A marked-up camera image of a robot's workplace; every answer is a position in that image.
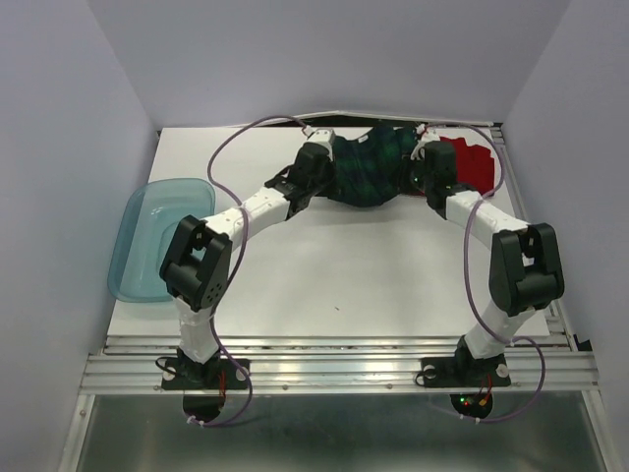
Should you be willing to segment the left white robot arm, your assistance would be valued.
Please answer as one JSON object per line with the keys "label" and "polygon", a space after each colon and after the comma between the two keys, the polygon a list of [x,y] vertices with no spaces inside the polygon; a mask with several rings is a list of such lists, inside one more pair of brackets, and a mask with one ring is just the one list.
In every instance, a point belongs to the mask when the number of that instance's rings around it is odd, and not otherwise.
{"label": "left white robot arm", "polygon": [[210,320],[229,286],[233,252],[306,209],[333,178],[332,145],[307,142],[293,164],[242,203],[203,219],[189,215],[178,223],[159,275],[178,304],[178,355],[195,386],[210,386],[218,378],[219,365],[212,357],[219,347]]}

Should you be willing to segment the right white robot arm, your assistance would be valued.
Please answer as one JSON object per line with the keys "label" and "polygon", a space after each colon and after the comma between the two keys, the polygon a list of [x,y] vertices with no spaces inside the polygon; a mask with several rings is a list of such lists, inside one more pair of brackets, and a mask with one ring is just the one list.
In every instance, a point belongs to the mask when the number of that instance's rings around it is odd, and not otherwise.
{"label": "right white robot arm", "polygon": [[454,354],[426,358],[427,384],[473,384],[483,376],[507,381],[504,351],[530,318],[559,299],[565,289],[558,243],[547,223],[532,224],[491,204],[458,180],[457,156],[448,141],[422,142],[408,158],[405,182],[421,191],[428,206],[460,226],[490,252],[489,302],[473,312],[476,323]]}

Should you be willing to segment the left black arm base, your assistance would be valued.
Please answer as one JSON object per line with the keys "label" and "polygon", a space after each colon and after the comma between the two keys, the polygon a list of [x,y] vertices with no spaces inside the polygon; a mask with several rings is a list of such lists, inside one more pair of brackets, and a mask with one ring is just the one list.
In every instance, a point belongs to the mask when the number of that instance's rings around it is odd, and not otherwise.
{"label": "left black arm base", "polygon": [[227,393],[249,390],[243,373],[219,354],[200,367],[170,356],[160,356],[154,364],[161,373],[160,388],[183,394],[182,409],[189,424],[217,427],[233,422],[223,413]]}

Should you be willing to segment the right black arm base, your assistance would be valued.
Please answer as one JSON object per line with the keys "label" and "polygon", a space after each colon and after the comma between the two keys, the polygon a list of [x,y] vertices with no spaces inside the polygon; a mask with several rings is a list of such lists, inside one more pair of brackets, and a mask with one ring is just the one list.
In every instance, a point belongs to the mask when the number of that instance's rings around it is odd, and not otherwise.
{"label": "right black arm base", "polygon": [[503,353],[476,359],[461,337],[453,354],[422,358],[414,383],[425,388],[453,388],[450,401],[455,412],[482,421],[491,413],[493,390],[511,386],[511,379]]}

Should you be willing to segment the green plaid skirt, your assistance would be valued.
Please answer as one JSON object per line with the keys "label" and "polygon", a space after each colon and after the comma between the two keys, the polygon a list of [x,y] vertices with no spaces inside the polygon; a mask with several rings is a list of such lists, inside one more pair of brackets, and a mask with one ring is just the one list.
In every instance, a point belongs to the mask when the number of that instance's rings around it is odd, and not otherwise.
{"label": "green plaid skirt", "polygon": [[418,143],[414,127],[376,126],[354,140],[335,138],[333,182],[320,194],[351,207],[379,207],[401,194],[404,159]]}

